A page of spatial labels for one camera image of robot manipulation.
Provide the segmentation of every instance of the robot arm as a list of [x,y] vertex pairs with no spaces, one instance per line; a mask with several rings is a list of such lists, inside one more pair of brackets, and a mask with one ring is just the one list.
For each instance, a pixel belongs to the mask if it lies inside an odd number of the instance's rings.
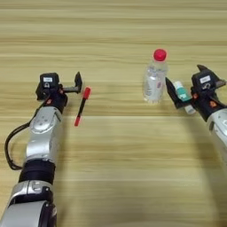
[[36,90],[37,99],[45,100],[29,124],[30,139],[19,182],[13,187],[0,227],[54,227],[57,209],[53,204],[52,185],[56,168],[61,122],[67,105],[67,92],[79,93],[76,85],[64,89],[57,74],[42,74]]
[[227,106],[220,102],[215,93],[215,90],[224,86],[226,82],[208,68],[198,68],[200,71],[192,76],[192,99],[183,102],[178,98],[174,85],[167,78],[168,94],[176,108],[190,104],[200,113],[218,148],[219,158],[227,168]]

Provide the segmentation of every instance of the wood grain surface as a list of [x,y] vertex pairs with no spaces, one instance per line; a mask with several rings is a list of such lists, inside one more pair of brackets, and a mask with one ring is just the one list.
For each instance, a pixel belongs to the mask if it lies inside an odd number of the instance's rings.
[[[225,227],[227,178],[198,114],[177,111],[165,93],[144,102],[142,78],[156,48],[168,77],[189,88],[204,64],[226,79],[226,0],[1,0],[0,214],[19,172],[4,140],[38,106],[39,75],[65,85],[80,71],[92,88],[69,95],[54,183],[58,227]],[[218,91],[227,101],[226,88]],[[28,132],[12,142],[22,163]]]

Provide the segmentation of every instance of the plastic water bottle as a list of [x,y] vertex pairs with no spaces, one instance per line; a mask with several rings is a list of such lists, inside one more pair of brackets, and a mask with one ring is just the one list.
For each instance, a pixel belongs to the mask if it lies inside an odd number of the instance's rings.
[[156,50],[147,68],[144,80],[144,99],[149,103],[158,103],[162,97],[168,71],[166,57],[166,51]]

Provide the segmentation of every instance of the cable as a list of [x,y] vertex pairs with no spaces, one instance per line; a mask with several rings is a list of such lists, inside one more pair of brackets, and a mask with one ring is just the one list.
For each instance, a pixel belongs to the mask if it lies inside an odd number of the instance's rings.
[[32,117],[32,119],[25,123],[25,124],[22,124],[20,126],[18,126],[18,128],[14,129],[10,134],[9,136],[6,138],[5,142],[4,142],[4,155],[5,155],[5,158],[7,160],[7,163],[9,165],[9,167],[12,169],[12,170],[20,170],[22,169],[21,166],[18,166],[16,165],[14,162],[13,162],[13,159],[11,159],[10,157],[10,154],[9,154],[9,143],[11,141],[11,139],[16,135],[18,134],[19,132],[21,132],[22,130],[26,129],[29,127],[31,121],[36,117],[38,111],[46,104],[47,100],[50,98],[50,95],[43,101],[43,103],[36,109],[35,111],[35,114],[34,116]]

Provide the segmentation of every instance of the red marker pen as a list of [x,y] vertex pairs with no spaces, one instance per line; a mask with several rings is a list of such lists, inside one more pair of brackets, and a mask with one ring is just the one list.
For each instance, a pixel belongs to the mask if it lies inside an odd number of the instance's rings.
[[85,89],[85,91],[83,92],[82,103],[81,103],[79,112],[78,112],[77,117],[76,117],[75,122],[74,122],[75,126],[79,125],[79,122],[80,122],[80,119],[81,119],[81,115],[82,115],[82,110],[84,108],[86,100],[89,98],[89,95],[90,95],[90,88],[87,87]]

